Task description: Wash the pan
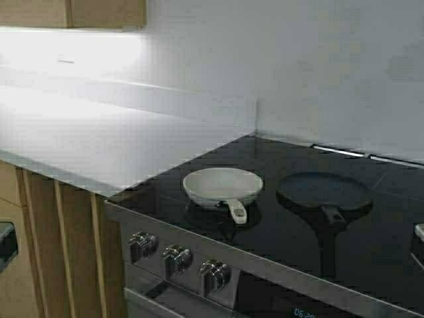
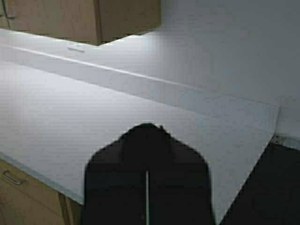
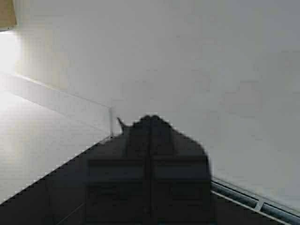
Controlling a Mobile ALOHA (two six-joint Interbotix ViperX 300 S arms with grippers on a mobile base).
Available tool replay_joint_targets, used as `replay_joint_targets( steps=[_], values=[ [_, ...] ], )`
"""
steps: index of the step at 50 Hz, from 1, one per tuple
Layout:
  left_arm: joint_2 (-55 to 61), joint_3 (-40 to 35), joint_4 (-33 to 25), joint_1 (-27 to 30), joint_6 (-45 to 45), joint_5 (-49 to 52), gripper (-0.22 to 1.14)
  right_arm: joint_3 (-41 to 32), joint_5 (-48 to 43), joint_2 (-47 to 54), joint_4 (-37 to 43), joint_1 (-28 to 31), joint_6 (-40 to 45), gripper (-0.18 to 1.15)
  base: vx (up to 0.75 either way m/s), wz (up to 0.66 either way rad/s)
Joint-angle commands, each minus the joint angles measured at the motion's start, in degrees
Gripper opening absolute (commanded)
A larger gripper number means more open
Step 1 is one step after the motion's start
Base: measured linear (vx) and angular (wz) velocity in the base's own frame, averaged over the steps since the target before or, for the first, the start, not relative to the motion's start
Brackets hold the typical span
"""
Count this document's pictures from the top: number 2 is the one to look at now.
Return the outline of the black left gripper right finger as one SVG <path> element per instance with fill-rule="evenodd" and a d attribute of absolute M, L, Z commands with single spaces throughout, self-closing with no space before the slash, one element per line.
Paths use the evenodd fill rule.
<path fill-rule="evenodd" d="M 209 165 L 203 156 L 163 127 L 169 156 L 148 172 L 149 224 L 214 225 Z"/>

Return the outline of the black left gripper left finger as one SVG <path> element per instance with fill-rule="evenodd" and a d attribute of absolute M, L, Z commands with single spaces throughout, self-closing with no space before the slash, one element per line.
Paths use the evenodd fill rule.
<path fill-rule="evenodd" d="M 145 173 L 130 168 L 129 153 L 137 148 L 130 138 L 145 131 L 141 124 L 101 147 L 88 161 L 84 172 L 82 225 L 146 224 Z"/>

